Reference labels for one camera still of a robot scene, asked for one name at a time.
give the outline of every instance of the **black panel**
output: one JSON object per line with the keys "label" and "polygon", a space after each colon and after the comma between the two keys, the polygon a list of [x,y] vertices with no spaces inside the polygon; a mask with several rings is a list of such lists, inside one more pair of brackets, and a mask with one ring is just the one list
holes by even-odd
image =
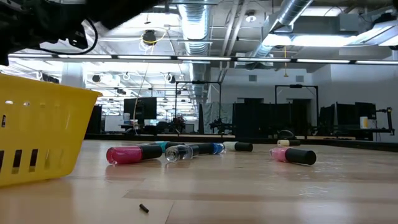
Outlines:
{"label": "black panel", "polygon": [[355,105],[337,103],[338,125],[359,127],[359,118]]}
{"label": "black panel", "polygon": [[94,106],[91,113],[90,122],[87,126],[86,134],[100,134],[101,133],[101,116],[102,106]]}
{"label": "black panel", "polygon": [[124,112],[130,113],[130,119],[134,116],[134,108],[136,108],[136,119],[156,119],[157,115],[157,98],[138,98],[124,99]]}
{"label": "black panel", "polygon": [[376,116],[376,105],[373,103],[355,103],[358,119],[362,116],[368,117],[368,119],[377,119]]}

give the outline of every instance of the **black cable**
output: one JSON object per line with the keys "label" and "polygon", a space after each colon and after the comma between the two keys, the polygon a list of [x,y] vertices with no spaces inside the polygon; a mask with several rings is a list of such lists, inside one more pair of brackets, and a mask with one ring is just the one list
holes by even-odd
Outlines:
{"label": "black cable", "polygon": [[368,23],[373,23],[373,21],[367,21],[362,14],[359,14],[359,16],[360,16],[360,18],[363,19],[363,21],[368,22]]}
{"label": "black cable", "polygon": [[93,28],[94,35],[95,35],[93,45],[89,49],[87,49],[87,50],[85,50],[83,52],[77,52],[77,53],[58,52],[56,50],[48,50],[48,49],[43,49],[41,47],[34,48],[34,50],[42,50],[44,52],[48,52],[48,53],[51,53],[51,54],[63,54],[63,55],[82,55],[82,54],[87,54],[88,52],[91,52],[97,46],[97,43],[98,43],[98,31],[97,31],[97,28],[94,26],[93,21],[91,21],[89,18],[87,18],[86,20],[88,21],[90,26]]}
{"label": "black cable", "polygon": [[344,13],[344,11],[339,6],[332,6],[329,10],[326,11],[326,13],[323,16],[326,16],[328,14],[328,12],[330,12],[334,8],[338,8],[338,9],[340,9],[341,13]]}

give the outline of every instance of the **metal frame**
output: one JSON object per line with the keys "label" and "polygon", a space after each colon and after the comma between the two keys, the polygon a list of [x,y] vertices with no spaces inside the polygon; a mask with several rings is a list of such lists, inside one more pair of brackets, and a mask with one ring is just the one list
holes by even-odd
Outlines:
{"label": "metal frame", "polygon": [[220,93],[219,93],[219,101],[218,101],[218,117],[221,117],[221,82],[207,82],[207,81],[176,81],[175,82],[175,104],[174,104],[174,118],[177,118],[177,92],[178,92],[178,84],[179,83],[191,83],[192,85],[206,85],[206,84],[218,84],[220,87]]}
{"label": "metal frame", "polygon": [[315,85],[275,85],[275,105],[277,105],[278,102],[278,92],[277,89],[278,87],[289,87],[289,88],[314,88],[316,91],[316,101],[317,101],[317,126],[319,126],[319,97],[318,97],[318,86]]}

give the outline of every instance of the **basket handle slot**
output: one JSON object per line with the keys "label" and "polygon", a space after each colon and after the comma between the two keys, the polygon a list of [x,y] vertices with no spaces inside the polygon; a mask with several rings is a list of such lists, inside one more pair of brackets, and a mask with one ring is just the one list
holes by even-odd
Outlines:
{"label": "basket handle slot", "polygon": [[1,172],[1,166],[2,166],[3,157],[4,157],[4,151],[0,151],[0,172]]}
{"label": "basket handle slot", "polygon": [[2,116],[2,119],[1,119],[1,127],[2,127],[2,128],[5,128],[5,127],[6,127],[6,115],[3,115],[3,116]]}
{"label": "basket handle slot", "polygon": [[32,154],[30,155],[30,164],[29,164],[29,172],[35,172],[36,169],[36,161],[37,154],[39,153],[38,149],[33,149]]}
{"label": "basket handle slot", "polygon": [[22,149],[15,151],[14,163],[12,164],[12,174],[17,174],[19,172],[19,166],[21,165],[22,159]]}

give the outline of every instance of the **pink nail polish bottle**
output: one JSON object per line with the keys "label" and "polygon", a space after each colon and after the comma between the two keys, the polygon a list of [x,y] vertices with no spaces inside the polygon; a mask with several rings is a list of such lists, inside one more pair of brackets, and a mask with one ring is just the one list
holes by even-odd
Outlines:
{"label": "pink nail polish bottle", "polygon": [[314,165],[317,155],[313,151],[294,149],[291,147],[277,147],[269,151],[271,158],[281,162]]}
{"label": "pink nail polish bottle", "polygon": [[162,153],[162,147],[154,145],[111,147],[106,152],[106,160],[113,165],[133,164],[159,158]]}

